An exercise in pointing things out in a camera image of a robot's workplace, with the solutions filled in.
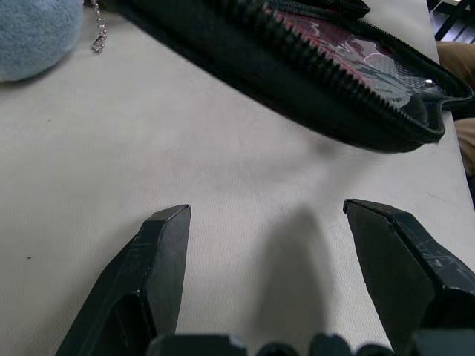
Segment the white table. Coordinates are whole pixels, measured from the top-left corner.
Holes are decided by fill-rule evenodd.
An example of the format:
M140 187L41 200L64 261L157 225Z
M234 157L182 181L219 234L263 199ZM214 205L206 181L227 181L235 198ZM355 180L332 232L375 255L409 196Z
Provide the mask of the white table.
M372 23L436 59L425 0L367 3ZM307 350L317 332L388 344L345 198L412 212L475 270L474 210L449 115L438 145L363 151L107 17L101 56L89 51L88 14L58 67L0 86L2 355L53 355L141 222L184 202L193 217L178 332L237 334L253 352L270 340Z

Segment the plush toy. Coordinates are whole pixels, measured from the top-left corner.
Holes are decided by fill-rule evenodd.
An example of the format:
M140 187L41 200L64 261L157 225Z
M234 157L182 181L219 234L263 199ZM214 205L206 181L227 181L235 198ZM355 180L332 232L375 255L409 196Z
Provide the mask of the plush toy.
M79 36L83 0L0 0L0 81L54 66Z

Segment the black plastic part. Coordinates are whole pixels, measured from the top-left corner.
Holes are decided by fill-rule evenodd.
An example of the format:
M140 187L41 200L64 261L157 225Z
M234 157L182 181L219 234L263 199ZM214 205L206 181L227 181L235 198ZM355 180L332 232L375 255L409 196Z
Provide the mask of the black plastic part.
M247 356L244 344L228 335L160 336L146 356Z
M377 151L406 152L439 141L445 132L440 112L426 127L423 119L392 107L277 23L259 1L122 0L119 12L226 83L332 138ZM360 32L376 32L361 22L356 25ZM386 45L397 42L404 47L422 67L435 72L431 78L436 82L456 88L459 93L453 96L458 99L453 102L471 97L466 84L427 57L383 31L379 37ZM424 112L424 102L413 104Z
M380 345L366 345L361 347L355 356L394 356L394 352Z
M398 355L417 329L475 327L475 274L416 218L389 205L347 200L344 212L384 330Z
M298 356L298 353L286 343L270 343L263 346L256 356Z
M105 267L56 356L140 356L175 331L191 210L159 211Z
M353 356L353 353L340 336L318 334L310 344L309 356Z
M421 330L413 336L407 356L473 356L474 330Z

